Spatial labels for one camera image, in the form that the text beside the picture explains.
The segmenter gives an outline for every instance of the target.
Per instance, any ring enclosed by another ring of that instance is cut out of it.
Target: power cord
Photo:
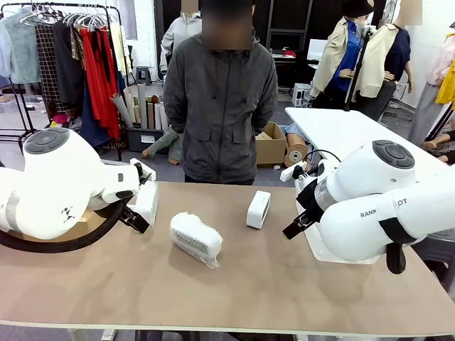
[[[314,153],[318,153],[319,151],[323,151],[324,153],[329,153],[329,154],[331,154],[334,158],[336,158],[336,159],[338,160],[338,162],[341,163],[341,160],[340,160],[339,157],[337,157],[337,155],[335,155],[335,154],[332,153],[331,151],[326,151],[325,149],[316,149],[315,151],[312,151],[312,152],[306,154],[305,157],[304,157],[304,160],[305,160],[305,161],[308,160],[308,157],[309,157],[309,156],[313,155]]]

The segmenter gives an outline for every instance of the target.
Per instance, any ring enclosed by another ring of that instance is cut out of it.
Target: navy garment
[[[341,78],[340,71],[344,69],[354,70],[355,64],[357,63],[358,53],[362,48],[362,40],[357,36],[357,26],[354,22],[348,21],[348,45],[346,47],[346,53],[336,69],[330,86],[341,89],[345,92],[349,89],[350,78]]]
[[[102,128],[97,120],[93,117],[92,99],[87,83],[84,90],[84,103],[82,105],[82,126],[80,135],[93,148],[108,144],[111,140],[106,129]]]
[[[411,60],[411,38],[408,31],[395,25],[398,28],[395,41],[385,58],[385,71],[395,76],[395,80],[400,80],[406,68],[406,63]]]

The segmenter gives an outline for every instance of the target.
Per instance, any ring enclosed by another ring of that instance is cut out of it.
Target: brown tabletop
[[[272,193],[262,230],[245,226],[261,189]],[[221,267],[173,245],[169,222],[199,215],[224,238]],[[159,183],[153,230],[117,224],[67,254],[0,247],[0,320],[52,327],[243,330],[380,336],[455,332],[455,305],[418,256],[407,270],[315,260],[306,238],[281,230],[296,216],[294,189]]]

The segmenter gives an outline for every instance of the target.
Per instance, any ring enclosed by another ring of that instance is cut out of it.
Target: pink shirt
[[[455,35],[449,36],[445,44],[439,50],[438,57],[427,75],[427,82],[431,85],[441,86],[444,78],[449,73],[455,59]]]

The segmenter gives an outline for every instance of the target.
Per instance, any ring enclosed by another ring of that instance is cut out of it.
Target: jacket zipper
[[[225,117],[226,117],[226,106],[228,105],[228,91],[229,91],[229,78],[230,78],[230,66],[232,64],[232,52],[229,56],[229,66],[227,67],[227,80],[226,80],[226,93],[225,93],[225,103],[223,107],[223,120],[221,121],[221,136],[220,136],[220,146],[218,149],[218,174],[217,174],[217,182],[220,181],[220,173],[221,173],[221,147],[223,145],[223,137],[225,134]]]

